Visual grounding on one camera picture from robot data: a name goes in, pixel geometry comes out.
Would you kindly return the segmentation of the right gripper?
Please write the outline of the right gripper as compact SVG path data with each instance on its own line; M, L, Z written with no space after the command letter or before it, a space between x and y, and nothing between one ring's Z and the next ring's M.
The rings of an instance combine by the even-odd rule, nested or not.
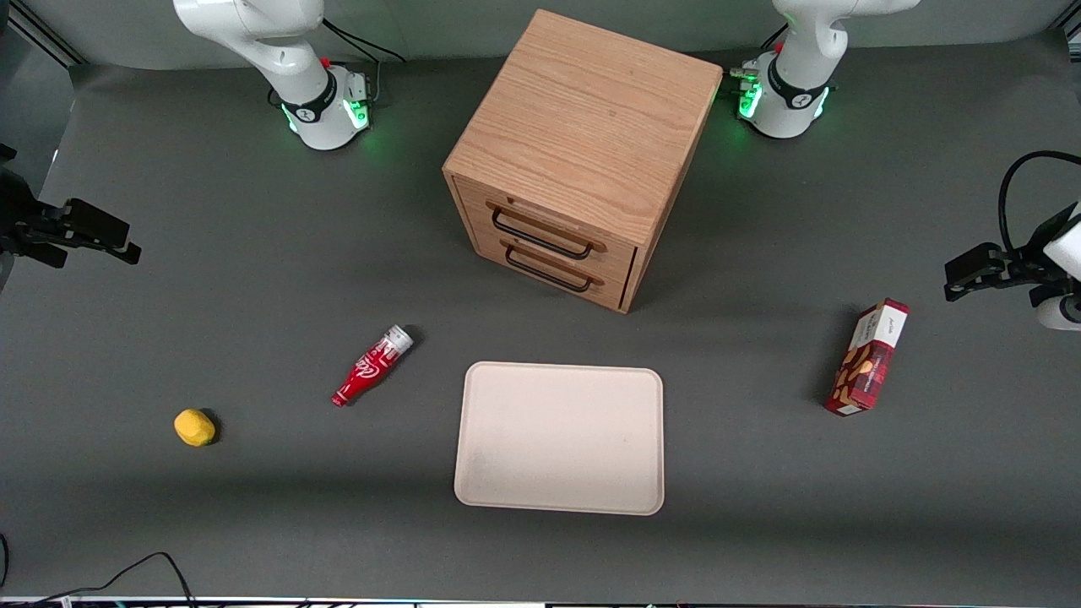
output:
M32 203L23 177L5 168L16 151L1 144L1 291L14 269L15 257L34 257L61 269L67 247L88 247L135 265L142 249L130 240L130 224L95 204L70 198L64 208Z

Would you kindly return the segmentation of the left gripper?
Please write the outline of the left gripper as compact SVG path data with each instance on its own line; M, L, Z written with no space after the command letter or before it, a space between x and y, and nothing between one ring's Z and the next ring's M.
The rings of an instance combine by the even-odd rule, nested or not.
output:
M1005 243L980 243L943 265L946 301L960 300L965 294L984 289L1055 287L1057 267L1073 280L1081 277L1080 210L1071 204L1066 224L1053 240L1029 240L1016 247Z

